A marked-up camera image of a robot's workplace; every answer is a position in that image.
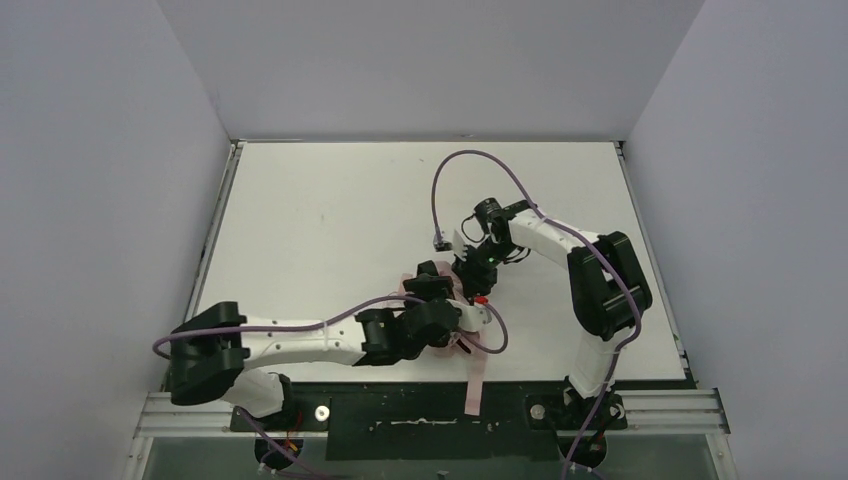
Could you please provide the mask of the pink folding umbrella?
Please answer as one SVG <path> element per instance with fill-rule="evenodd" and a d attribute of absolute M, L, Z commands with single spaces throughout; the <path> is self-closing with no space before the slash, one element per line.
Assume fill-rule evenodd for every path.
<path fill-rule="evenodd" d="M 440 276 L 448 276 L 452 280 L 452 298 L 462 304 L 468 304 L 469 301 L 464 297 L 463 285 L 453 273 L 450 263 L 435 261 L 434 265 Z M 454 334 L 446 346 L 428 346 L 425 351 L 437 358 L 459 358 L 463 360 L 467 376 L 464 413 L 468 416 L 479 417 L 488 354 L 476 346 L 466 343 L 460 334 Z"/>

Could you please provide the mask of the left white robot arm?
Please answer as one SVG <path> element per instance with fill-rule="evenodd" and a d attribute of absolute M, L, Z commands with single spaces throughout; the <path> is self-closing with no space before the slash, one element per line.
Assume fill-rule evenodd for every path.
<path fill-rule="evenodd" d="M 246 315 L 219 302 L 155 342 L 169 348 L 171 401 L 194 406 L 224 400 L 255 418 L 291 404 L 289 379 L 270 372 L 285 364 L 391 366 L 475 332 L 484 313 L 457 299 L 451 276 L 435 263 L 419 265 L 397 295 L 368 300 L 328 320 L 282 320 Z"/>

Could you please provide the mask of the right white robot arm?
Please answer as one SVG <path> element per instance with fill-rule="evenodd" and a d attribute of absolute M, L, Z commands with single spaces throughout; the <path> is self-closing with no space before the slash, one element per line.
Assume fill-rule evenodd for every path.
<path fill-rule="evenodd" d="M 528 201 L 501 206 L 488 198 L 471 215 L 483 233 L 470 241 L 456 230 L 446 248 L 468 299 L 490 294 L 497 269 L 520 253 L 536 253 L 566 270 L 575 318 L 583 332 L 566 382 L 593 399 L 610 391 L 618 357 L 641 333 L 653 296 L 634 247 L 620 231 L 587 232 L 544 215 Z"/>

